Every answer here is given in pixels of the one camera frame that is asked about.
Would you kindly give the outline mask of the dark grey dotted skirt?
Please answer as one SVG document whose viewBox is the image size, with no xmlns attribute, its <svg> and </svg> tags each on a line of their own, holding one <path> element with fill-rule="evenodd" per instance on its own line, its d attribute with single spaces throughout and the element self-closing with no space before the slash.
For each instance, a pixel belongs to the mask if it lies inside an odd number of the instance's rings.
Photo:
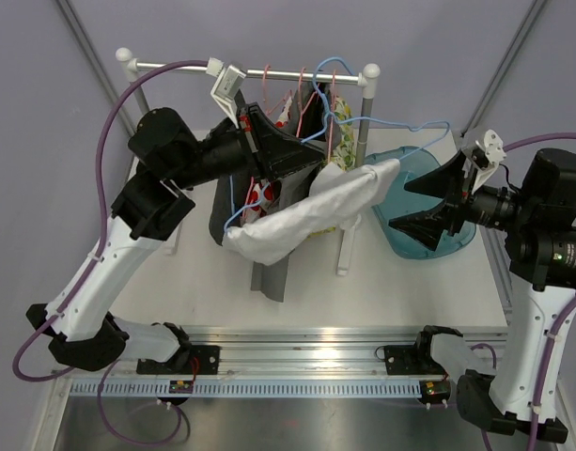
<svg viewBox="0 0 576 451">
<path fill-rule="evenodd" d="M 223 177 L 217 181 L 209 219 L 209 233 L 218 246 L 222 245 L 225 224 L 230 216 L 229 177 Z"/>
</svg>

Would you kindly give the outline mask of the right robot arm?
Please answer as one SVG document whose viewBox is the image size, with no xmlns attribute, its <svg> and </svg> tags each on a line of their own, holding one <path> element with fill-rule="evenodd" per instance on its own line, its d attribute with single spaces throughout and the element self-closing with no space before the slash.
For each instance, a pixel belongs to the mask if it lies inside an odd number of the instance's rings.
<svg viewBox="0 0 576 451">
<path fill-rule="evenodd" d="M 428 249 L 467 222 L 505 233 L 514 302 L 503 358 L 496 368 L 483 366 L 463 334 L 443 326 L 425 327 L 411 353 L 419 369 L 440 367 L 456 384 L 465 421 L 502 435 L 524 432 L 530 446 L 563 443 L 568 428 L 554 393 L 576 313 L 576 154 L 539 150 L 517 189 L 483 185 L 488 163 L 483 152 L 459 153 L 408 181 L 406 191 L 438 204 L 390 226 Z"/>
</svg>

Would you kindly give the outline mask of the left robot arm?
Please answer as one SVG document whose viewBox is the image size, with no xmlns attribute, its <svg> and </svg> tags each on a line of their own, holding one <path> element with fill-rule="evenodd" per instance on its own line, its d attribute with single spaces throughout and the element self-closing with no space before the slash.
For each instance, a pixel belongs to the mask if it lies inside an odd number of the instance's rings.
<svg viewBox="0 0 576 451">
<path fill-rule="evenodd" d="M 179 374 L 195 357 L 179 326 L 134 323 L 109 309 L 195 207 L 184 190 L 242 171 L 277 181 L 317 166 L 325 152 L 281 131 L 256 103 L 223 119 L 202 140 L 175 110 L 152 110 L 128 147 L 139 164 L 106 214 L 93 254 L 60 297 L 31 305 L 26 316 L 37 334 L 50 337 L 48 349 L 61 365 L 98 371 L 120 360 L 144 361 L 156 373 Z"/>
</svg>

